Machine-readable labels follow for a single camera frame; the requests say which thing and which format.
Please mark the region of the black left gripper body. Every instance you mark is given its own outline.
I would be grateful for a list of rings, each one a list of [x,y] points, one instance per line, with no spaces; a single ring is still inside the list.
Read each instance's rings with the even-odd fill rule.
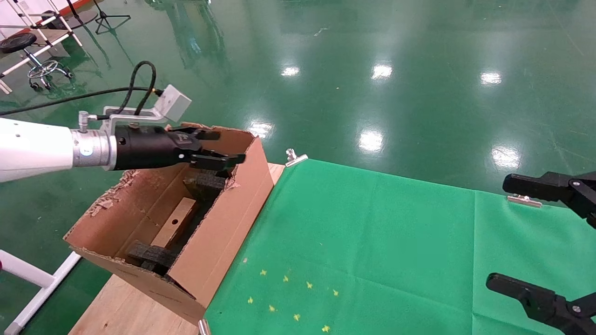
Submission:
[[[194,127],[117,126],[114,170],[157,169],[190,162],[191,155],[202,150],[197,131]]]

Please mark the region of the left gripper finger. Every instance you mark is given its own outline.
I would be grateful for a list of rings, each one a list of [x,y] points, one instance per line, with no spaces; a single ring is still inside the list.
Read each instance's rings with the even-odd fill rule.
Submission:
[[[189,164],[194,169],[230,171],[243,164],[245,159],[245,154],[225,155],[213,150],[200,150],[191,154]]]
[[[173,127],[168,129],[178,141],[217,141],[221,132],[200,127]]]

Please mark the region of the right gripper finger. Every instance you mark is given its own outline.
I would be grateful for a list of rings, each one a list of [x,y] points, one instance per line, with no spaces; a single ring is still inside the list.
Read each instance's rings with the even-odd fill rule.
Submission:
[[[533,199],[560,201],[592,228],[596,227],[596,172],[575,176],[547,172],[540,177],[508,174],[502,188]]]
[[[486,278],[486,287],[519,301],[531,320],[560,330],[565,335],[594,335],[596,293],[573,301],[555,291],[493,272]]]

